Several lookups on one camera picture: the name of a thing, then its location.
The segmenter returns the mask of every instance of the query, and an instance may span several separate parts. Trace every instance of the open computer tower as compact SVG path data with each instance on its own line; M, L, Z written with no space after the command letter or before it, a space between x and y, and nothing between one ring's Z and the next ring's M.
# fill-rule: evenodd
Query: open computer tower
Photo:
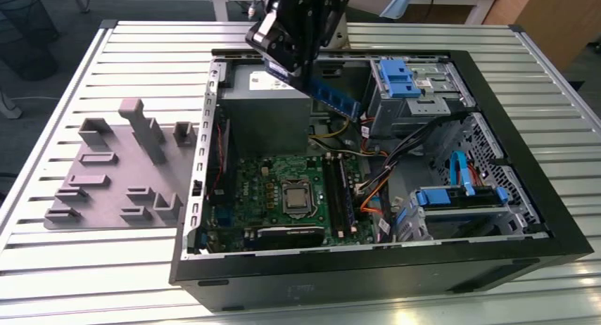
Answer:
M467 52L326 51L315 77L319 101L213 51L169 277L208 310L482 291L591 253Z

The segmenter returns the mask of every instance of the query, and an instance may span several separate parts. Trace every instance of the black trash bin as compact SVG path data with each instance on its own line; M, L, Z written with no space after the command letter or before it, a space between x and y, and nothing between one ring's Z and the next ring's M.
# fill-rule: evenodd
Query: black trash bin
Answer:
M0 13L32 44L44 46L59 38L40 0L0 0Z
M32 44L0 13L0 59L21 79L36 81L55 74L57 64L45 45Z

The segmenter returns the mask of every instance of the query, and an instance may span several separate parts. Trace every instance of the gray 3d printed holder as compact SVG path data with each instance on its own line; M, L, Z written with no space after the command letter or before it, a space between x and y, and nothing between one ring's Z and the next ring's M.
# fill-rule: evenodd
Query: gray 3d printed holder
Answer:
M173 227L188 197L196 131L189 122L160 128L143 114L140 99L119 109L129 126L88 118L81 144L55 203L47 229Z

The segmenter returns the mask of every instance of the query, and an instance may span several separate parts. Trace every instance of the motherboard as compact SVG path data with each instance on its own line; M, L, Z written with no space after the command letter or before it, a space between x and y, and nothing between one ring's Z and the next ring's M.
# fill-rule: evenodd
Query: motherboard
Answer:
M323 233L323 246L372 243L368 216L352 212L348 232L335 229L338 216L332 214L334 199L327 194L327 161L320 156L278 156L240 158L236 164L235 202L213 207L209 234L217 240L219 252L254 250L255 239L264 231L275 240L276 233L290 230ZM340 159L346 185L351 189L362 181L355 156ZM278 241L270 241L276 248Z

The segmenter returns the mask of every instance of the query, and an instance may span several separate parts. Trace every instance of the slotted metal table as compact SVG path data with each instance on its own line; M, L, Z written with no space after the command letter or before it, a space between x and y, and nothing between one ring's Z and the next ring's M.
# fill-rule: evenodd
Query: slotted metal table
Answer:
M597 253L485 293L212 315L167 283L175 229L48 231L43 216L85 117L197 122L211 49L248 23L119 22L99 30L0 210L0 323L514 324L601 320L601 124L530 38L505 26L350 24L351 47L467 50Z

